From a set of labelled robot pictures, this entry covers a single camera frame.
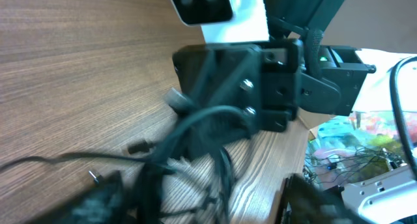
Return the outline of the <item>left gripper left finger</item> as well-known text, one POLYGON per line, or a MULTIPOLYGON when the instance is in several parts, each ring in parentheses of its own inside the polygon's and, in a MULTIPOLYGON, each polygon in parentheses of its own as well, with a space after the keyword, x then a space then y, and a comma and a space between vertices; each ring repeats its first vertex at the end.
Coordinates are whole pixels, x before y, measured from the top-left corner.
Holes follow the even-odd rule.
POLYGON ((126 219, 121 173, 102 177, 97 186, 82 191, 55 208, 29 220, 30 224, 120 224, 126 219))

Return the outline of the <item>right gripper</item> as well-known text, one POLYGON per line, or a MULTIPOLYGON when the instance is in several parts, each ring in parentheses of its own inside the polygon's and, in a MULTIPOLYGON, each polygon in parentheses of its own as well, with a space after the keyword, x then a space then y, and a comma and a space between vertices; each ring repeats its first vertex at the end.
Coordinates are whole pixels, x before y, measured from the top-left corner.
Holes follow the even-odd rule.
POLYGON ((283 39, 261 47, 262 51, 255 44, 193 45, 172 55, 181 94, 171 107, 179 123, 198 117, 179 136, 175 158, 196 159, 250 139, 260 124, 262 130, 284 132, 297 117, 302 41, 283 39))

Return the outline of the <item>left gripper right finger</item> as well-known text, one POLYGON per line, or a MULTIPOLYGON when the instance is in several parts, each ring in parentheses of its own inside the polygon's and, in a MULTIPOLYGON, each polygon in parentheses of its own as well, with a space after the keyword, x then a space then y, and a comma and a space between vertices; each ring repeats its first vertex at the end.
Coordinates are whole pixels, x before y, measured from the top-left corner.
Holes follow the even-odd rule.
POLYGON ((308 184, 293 174, 283 182, 280 224, 366 224, 343 204, 340 197, 308 184))

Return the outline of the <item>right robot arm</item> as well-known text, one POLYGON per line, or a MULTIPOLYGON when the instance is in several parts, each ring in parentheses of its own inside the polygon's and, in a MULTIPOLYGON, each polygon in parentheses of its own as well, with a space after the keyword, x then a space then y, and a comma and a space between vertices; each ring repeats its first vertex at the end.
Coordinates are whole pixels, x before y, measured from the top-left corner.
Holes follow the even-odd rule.
POLYGON ((179 122, 174 157, 194 160, 261 130, 283 132, 303 109, 347 116, 375 67, 348 46, 324 46, 323 32, 344 0, 171 0, 189 26, 219 25, 260 2, 264 38, 185 46, 173 64, 179 122))

